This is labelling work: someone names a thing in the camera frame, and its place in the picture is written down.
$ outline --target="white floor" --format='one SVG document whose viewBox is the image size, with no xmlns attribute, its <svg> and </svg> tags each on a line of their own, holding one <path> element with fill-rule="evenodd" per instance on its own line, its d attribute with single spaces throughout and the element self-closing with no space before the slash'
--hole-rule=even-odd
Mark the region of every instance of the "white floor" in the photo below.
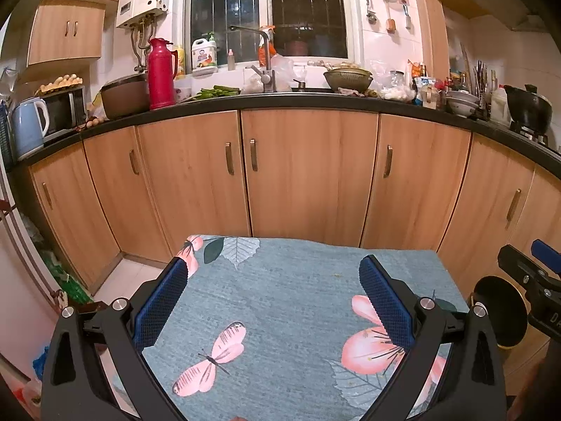
<svg viewBox="0 0 561 421">
<path fill-rule="evenodd" d="M 161 272 L 161 269 L 123 259 L 111 272 L 110 276 L 107 277 L 107 280 L 103 282 L 102 287 L 95 294 L 94 300 L 103 301 L 107 305 L 111 305 L 116 298 L 130 299 L 140 285 L 148 280 L 157 278 Z M 113 377 L 117 374 L 117 371 L 111 360 L 109 350 L 101 354 L 101 360 L 112 388 Z M 138 416 L 136 411 L 114 389 L 113 393 L 123 410 Z"/>
</svg>

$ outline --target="window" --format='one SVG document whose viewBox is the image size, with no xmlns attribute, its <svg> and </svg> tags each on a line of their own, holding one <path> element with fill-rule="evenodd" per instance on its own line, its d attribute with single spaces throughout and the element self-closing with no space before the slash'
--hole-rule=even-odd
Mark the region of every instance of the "window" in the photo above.
<svg viewBox="0 0 561 421">
<path fill-rule="evenodd" d="M 219 65 L 226 64 L 229 49 L 238 62 L 257 60 L 259 36 L 227 31 L 229 25 L 274 25 L 281 55 L 349 56 L 343 0 L 191 0 L 190 44 L 213 32 Z"/>
</svg>

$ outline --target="cabinet handle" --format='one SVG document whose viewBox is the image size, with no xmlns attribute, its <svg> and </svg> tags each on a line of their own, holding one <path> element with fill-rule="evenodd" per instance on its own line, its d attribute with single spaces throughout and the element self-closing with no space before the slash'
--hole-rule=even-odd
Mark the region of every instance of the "cabinet handle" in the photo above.
<svg viewBox="0 0 561 421">
<path fill-rule="evenodd" d="M 255 146 L 255 139 L 249 141 L 249 148 L 251 152 L 251 169 L 257 172 L 257 147 Z"/>
<path fill-rule="evenodd" d="M 138 172 L 138 169 L 136 168 L 135 149 L 132 149 L 132 150 L 128 153 L 128 158 L 131 160 L 131 168 L 133 169 L 134 174 L 140 175 L 140 172 Z"/>
<path fill-rule="evenodd" d="M 232 144 L 226 143 L 226 167 L 228 168 L 228 174 L 234 175 L 234 163 L 232 161 Z"/>
<path fill-rule="evenodd" d="M 519 188 L 514 192 L 514 197 L 512 198 L 511 206 L 508 208 L 507 222 L 512 221 L 512 217 L 514 217 L 514 211 L 516 211 L 516 206 L 518 205 L 518 201 L 520 201 L 520 195 L 522 195 L 522 190 Z"/>
<path fill-rule="evenodd" d="M 43 182 L 43 192 L 45 194 L 45 198 L 47 198 L 47 204 L 49 205 L 50 209 L 53 210 L 53 203 L 50 200 L 49 190 L 47 189 L 47 184 Z"/>
<path fill-rule="evenodd" d="M 389 177 L 389 173 L 392 170 L 392 156 L 393 156 L 392 146 L 388 145 L 388 154 L 386 155 L 386 168 L 384 170 L 384 178 Z"/>
</svg>

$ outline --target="window frame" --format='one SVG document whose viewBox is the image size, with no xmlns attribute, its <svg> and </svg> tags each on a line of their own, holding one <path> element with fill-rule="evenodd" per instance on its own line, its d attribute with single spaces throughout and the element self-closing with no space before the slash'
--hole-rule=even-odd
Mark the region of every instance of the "window frame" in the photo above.
<svg viewBox="0 0 561 421">
<path fill-rule="evenodd" d="M 345 15 L 345 30 L 347 33 L 347 57 L 315 57 L 315 56 L 290 56 L 289 58 L 295 64 L 305 65 L 308 60 L 329 61 L 337 63 L 338 61 L 352 61 L 354 63 L 363 64 L 364 48 L 363 48 L 363 25 L 361 22 L 361 11 L 359 0 L 343 0 L 343 10 Z M 259 26 L 271 25 L 273 18 L 272 0 L 259 0 Z M 185 66 L 188 73 L 192 72 L 191 65 L 191 0 L 183 0 L 183 17 L 180 17 L 182 24 L 183 43 L 185 46 Z M 259 62 L 254 61 L 237 61 L 238 66 L 258 65 Z M 218 71 L 226 71 L 227 65 L 219 65 Z"/>
</svg>

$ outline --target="microwave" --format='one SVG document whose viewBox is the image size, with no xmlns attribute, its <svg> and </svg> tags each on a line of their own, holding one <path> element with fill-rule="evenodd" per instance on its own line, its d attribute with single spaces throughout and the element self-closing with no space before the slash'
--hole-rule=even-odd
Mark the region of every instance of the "microwave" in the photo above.
<svg viewBox="0 0 561 421">
<path fill-rule="evenodd" d="M 43 137 L 44 142 L 49 142 L 66 133 L 75 130 L 79 125 L 86 123 L 86 100 L 84 99 L 84 86 L 60 92 L 51 93 L 42 97 L 49 112 L 49 129 Z M 43 111 L 39 109 L 41 126 L 45 126 Z"/>
</svg>

